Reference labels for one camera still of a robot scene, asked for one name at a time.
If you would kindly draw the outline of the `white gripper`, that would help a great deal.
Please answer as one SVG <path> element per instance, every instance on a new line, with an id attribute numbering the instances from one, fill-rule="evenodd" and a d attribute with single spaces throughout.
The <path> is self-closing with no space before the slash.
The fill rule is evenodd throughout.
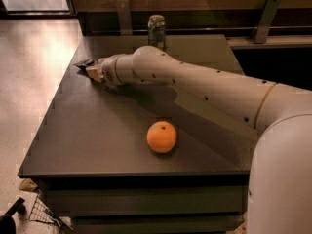
<path id="1" fill-rule="evenodd" d="M 125 83 L 123 78 L 125 55 L 114 55 L 104 58 L 101 64 L 88 66 L 86 71 L 90 78 L 107 85 L 120 86 Z"/>

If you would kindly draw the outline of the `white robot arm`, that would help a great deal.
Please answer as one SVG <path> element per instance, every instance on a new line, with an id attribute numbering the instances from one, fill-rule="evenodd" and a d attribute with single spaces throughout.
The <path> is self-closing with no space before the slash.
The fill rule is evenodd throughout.
<path id="1" fill-rule="evenodd" d="M 109 86 L 173 84 L 261 133 L 252 159 L 247 234 L 312 234 L 312 92 L 186 63 L 143 46 L 87 74 Z"/>

